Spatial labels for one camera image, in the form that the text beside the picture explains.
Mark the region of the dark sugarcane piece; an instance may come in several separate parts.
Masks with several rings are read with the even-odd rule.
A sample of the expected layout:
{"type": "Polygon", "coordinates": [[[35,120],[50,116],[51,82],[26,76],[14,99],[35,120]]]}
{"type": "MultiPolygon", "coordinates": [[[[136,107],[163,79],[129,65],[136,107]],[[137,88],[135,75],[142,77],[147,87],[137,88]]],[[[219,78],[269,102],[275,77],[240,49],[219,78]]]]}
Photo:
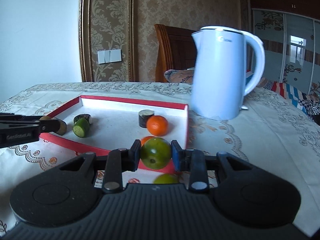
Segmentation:
{"type": "Polygon", "coordinates": [[[90,125],[93,124],[93,119],[90,114],[79,114],[75,116],[73,119],[74,124],[76,124],[80,119],[86,119],[90,125]]]}
{"type": "Polygon", "coordinates": [[[53,118],[53,120],[57,120],[59,122],[59,129],[55,132],[58,135],[64,135],[67,132],[67,124],[58,118],[53,118]]]}
{"type": "Polygon", "coordinates": [[[139,126],[146,128],[147,121],[154,116],[154,111],[150,109],[143,109],[138,113],[139,126]]]}

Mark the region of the green cucumber piece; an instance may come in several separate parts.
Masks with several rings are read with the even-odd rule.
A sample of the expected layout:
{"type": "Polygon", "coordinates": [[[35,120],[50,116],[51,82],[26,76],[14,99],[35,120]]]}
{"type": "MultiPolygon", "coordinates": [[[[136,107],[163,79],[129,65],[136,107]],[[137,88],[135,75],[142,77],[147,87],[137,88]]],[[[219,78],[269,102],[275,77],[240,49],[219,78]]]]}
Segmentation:
{"type": "Polygon", "coordinates": [[[80,118],[73,126],[73,132],[77,137],[84,138],[87,136],[90,124],[85,118],[80,118]]]}

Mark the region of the orange tangerine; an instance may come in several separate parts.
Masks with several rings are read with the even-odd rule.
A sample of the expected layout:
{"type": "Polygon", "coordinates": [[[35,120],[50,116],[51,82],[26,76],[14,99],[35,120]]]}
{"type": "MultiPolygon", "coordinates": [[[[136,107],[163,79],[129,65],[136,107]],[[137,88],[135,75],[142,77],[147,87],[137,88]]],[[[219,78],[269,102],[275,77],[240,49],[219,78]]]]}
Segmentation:
{"type": "Polygon", "coordinates": [[[155,138],[155,136],[149,135],[149,136],[143,137],[143,138],[140,140],[141,145],[143,146],[148,140],[150,140],[150,139],[152,139],[152,138],[155,138]]]}
{"type": "Polygon", "coordinates": [[[161,137],[168,133],[169,123],[165,117],[153,115],[147,120],[146,128],[152,135],[161,137]]]}

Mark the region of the green tomato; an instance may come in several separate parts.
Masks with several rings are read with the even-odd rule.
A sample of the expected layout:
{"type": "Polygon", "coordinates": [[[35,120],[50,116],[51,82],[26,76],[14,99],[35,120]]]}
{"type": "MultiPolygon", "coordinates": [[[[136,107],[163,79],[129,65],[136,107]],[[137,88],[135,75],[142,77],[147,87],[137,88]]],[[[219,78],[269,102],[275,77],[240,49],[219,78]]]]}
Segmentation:
{"type": "Polygon", "coordinates": [[[179,177],[175,174],[161,174],[153,180],[154,184],[177,184],[179,177]]]}
{"type": "Polygon", "coordinates": [[[163,138],[150,138],[141,148],[140,159],[147,168],[160,170],[166,167],[171,159],[171,146],[163,138]]]}

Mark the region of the small tan potato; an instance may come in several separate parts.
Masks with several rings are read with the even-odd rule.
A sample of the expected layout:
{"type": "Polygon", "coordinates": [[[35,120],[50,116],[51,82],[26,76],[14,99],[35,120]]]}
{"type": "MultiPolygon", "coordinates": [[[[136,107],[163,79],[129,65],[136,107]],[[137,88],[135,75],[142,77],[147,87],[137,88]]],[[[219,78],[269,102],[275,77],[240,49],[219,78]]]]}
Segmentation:
{"type": "Polygon", "coordinates": [[[39,120],[51,120],[52,118],[50,116],[42,116],[39,120]]]}

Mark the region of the red shallow box tray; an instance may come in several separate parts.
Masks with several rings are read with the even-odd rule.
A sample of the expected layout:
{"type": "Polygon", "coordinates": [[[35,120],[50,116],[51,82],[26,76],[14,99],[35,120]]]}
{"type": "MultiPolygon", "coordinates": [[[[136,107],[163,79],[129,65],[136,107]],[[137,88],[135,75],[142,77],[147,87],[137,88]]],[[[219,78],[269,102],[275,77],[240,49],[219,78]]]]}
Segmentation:
{"type": "Polygon", "coordinates": [[[169,131],[164,136],[166,141],[177,140],[182,148],[186,147],[187,104],[96,95],[80,95],[49,113],[50,117],[56,117],[67,124],[67,132],[64,135],[42,133],[40,137],[78,153],[107,155],[117,148],[130,148],[136,139],[150,134],[146,128],[139,126],[138,113],[144,109],[152,110],[167,119],[169,131]],[[77,137],[72,131],[73,119],[79,114],[90,114],[93,119],[85,138],[77,137]]]}

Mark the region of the floral lace tablecloth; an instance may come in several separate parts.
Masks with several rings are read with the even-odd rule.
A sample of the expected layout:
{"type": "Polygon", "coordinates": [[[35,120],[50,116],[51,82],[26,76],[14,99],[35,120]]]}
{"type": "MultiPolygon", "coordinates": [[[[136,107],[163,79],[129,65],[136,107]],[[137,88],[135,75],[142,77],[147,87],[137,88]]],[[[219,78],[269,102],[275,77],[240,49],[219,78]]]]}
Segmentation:
{"type": "MultiPolygon", "coordinates": [[[[45,115],[80,95],[187,103],[184,83],[84,82],[35,85],[1,103],[1,111],[45,115]]],[[[319,229],[319,126],[291,101],[263,88],[245,98],[233,120],[215,121],[189,113],[188,147],[214,155],[226,151],[291,182],[302,202],[295,225],[319,229]]],[[[1,149],[1,234],[16,224],[9,199],[20,182],[76,156],[46,140],[1,149]]]]}

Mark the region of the patterned pillow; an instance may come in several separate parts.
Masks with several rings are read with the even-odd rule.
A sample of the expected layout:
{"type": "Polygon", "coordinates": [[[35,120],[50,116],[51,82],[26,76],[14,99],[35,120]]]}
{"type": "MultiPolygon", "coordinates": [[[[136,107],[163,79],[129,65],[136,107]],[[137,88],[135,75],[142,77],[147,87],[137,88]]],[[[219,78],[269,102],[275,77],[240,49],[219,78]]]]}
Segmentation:
{"type": "Polygon", "coordinates": [[[164,73],[164,77],[169,83],[192,84],[193,83],[193,76],[194,76],[194,69],[195,68],[189,68],[189,69],[184,69],[184,70],[170,69],[164,73]]]}

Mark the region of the white electric kettle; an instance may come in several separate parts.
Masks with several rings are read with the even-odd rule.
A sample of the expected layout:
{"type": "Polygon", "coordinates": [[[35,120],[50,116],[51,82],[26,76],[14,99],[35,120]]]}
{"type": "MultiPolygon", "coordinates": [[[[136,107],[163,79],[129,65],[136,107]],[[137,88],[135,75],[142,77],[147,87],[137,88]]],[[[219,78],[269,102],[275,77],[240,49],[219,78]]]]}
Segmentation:
{"type": "Polygon", "coordinates": [[[213,120],[232,120],[244,97],[259,83],[265,68],[262,40],[252,33],[206,26],[192,34],[197,57],[190,107],[213,120]]]}

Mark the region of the striped bed quilt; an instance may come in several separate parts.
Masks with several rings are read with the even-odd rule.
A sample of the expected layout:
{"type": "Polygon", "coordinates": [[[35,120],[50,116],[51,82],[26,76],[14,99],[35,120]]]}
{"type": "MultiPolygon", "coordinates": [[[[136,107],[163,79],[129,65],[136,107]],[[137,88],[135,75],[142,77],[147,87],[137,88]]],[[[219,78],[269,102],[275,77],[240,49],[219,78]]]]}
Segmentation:
{"type": "Polygon", "coordinates": [[[261,78],[257,87],[276,92],[319,125],[319,98],[305,94],[287,83],[279,83],[265,77],[261,78]]]}

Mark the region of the glass sliding wardrobe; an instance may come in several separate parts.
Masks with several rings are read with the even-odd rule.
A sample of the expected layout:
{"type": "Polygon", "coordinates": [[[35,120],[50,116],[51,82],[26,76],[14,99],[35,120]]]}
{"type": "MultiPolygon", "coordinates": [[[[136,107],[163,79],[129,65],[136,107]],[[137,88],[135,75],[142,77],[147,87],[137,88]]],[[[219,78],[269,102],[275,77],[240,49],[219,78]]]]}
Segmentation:
{"type": "Polygon", "coordinates": [[[319,96],[319,21],[254,9],[253,34],[264,45],[264,78],[319,96]]]}

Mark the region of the white wall switch panel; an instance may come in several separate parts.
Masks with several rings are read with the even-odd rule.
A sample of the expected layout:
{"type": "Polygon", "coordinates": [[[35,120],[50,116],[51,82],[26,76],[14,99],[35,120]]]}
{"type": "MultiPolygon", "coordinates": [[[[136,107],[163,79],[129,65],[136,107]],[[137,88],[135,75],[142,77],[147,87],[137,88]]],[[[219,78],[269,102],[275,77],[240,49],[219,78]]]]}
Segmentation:
{"type": "Polygon", "coordinates": [[[98,51],[99,64],[114,63],[114,62],[121,62],[121,61],[122,61],[121,49],[98,51]]]}

